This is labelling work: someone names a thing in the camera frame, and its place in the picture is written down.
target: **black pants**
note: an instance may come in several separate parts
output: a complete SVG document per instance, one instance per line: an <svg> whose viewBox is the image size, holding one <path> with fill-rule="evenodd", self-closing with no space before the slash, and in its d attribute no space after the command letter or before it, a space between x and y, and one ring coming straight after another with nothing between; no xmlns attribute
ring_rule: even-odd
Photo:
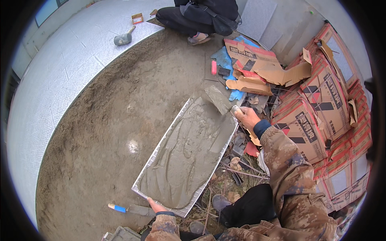
<svg viewBox="0 0 386 241"><path fill-rule="evenodd" d="M269 184L260 184L250 188L233 205L226 206L219 215L219 221L227 228L240 228L245 224L259 224L261 220L270 221L276 218L273 207L272 189ZM145 240L150 232L146 230L141 240ZM182 241L200 237L200 234L180 231Z"/></svg>
<svg viewBox="0 0 386 241"><path fill-rule="evenodd" d="M213 25L202 24L185 18L181 14L179 7L161 8L158 10L156 18L163 25L180 33L188 34L189 37L193 37L197 32L205 34L215 33Z"/></svg>

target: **black bag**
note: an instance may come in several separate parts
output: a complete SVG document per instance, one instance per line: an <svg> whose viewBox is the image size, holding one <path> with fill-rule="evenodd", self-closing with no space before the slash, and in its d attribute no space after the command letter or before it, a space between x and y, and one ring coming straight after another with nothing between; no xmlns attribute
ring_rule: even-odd
<svg viewBox="0 0 386 241"><path fill-rule="evenodd" d="M217 34L228 36L237 29L236 21L232 21L224 16L218 15L217 13L210 10L207 6L199 6L202 8L202 10L206 11L212 16L213 26Z"/></svg>

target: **shoe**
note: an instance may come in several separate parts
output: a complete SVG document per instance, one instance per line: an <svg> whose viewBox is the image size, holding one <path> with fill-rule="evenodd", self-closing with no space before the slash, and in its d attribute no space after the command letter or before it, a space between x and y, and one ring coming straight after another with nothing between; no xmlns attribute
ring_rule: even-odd
<svg viewBox="0 0 386 241"><path fill-rule="evenodd" d="M213 205L213 208L217 211L217 212L220 212L221 210L223 210L226 206L229 206L231 205L232 203L230 201L228 201L228 199L221 195L221 194L216 194L213 196L212 198L212 205Z"/></svg>
<svg viewBox="0 0 386 241"><path fill-rule="evenodd" d="M197 34L193 37L188 37L188 43L190 45L203 44L208 42L211 38L209 38L208 34L197 32Z"/></svg>
<svg viewBox="0 0 386 241"><path fill-rule="evenodd" d="M205 225L200 221L193 221L189 224L190 232L195 234L202 234L202 232L204 231L204 227ZM207 229L205 229L205 235L206 234L210 234L210 232Z"/></svg>

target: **camouflage jacket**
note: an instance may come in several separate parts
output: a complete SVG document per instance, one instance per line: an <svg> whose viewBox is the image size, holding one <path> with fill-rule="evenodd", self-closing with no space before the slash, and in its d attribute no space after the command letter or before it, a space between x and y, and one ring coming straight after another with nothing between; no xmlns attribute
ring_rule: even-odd
<svg viewBox="0 0 386 241"><path fill-rule="evenodd" d="M257 225L227 229L218 240L332 240L337 224L327 215L323 193L315 193L313 168L296 144L274 126L260 138L264 162L269 168L273 202L278 218ZM175 217L157 215L146 241L180 240ZM215 240L212 235L199 241Z"/></svg>

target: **blue plastic sheet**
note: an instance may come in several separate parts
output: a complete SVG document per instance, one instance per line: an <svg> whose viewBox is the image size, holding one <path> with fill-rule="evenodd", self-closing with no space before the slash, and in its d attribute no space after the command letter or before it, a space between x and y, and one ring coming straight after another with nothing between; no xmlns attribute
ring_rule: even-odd
<svg viewBox="0 0 386 241"><path fill-rule="evenodd" d="M242 36L242 35L238 36L234 40L238 41L238 42L241 42L242 40L244 40L244 43L259 48L259 46L254 44L252 41L244 38L244 36ZM233 76L232 59L230 58L228 51L227 51L227 48L225 46L222 47L216 53L212 54L212 56L210 56L210 57L213 59L216 59L217 65L220 65L221 67L230 70L229 76L223 76L223 79L237 80ZM240 90L232 89L232 92L229 96L229 101L233 101L235 99L240 100L242 98L243 94L244 94L244 92L242 92Z"/></svg>

